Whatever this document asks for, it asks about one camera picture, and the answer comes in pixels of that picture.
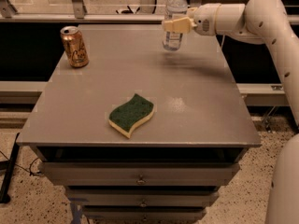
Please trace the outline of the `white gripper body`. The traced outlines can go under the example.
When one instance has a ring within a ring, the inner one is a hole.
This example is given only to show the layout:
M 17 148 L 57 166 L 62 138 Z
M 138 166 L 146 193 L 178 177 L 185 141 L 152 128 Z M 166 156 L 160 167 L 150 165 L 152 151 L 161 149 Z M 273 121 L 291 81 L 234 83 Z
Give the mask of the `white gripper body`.
M 219 3 L 205 4 L 197 8 L 193 19 L 196 24 L 194 31 L 199 35 L 216 34 L 216 17 L 220 7 Z

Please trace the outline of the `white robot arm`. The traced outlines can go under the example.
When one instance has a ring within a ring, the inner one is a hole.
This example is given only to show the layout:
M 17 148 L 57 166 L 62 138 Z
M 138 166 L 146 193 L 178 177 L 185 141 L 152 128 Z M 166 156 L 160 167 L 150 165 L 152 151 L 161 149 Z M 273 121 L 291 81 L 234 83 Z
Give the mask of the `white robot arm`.
M 299 125 L 299 38 L 281 0 L 205 4 L 163 21 L 167 32 L 228 35 L 267 46 L 295 123 Z M 265 224 L 299 224 L 299 134 L 281 149 L 275 165 Z

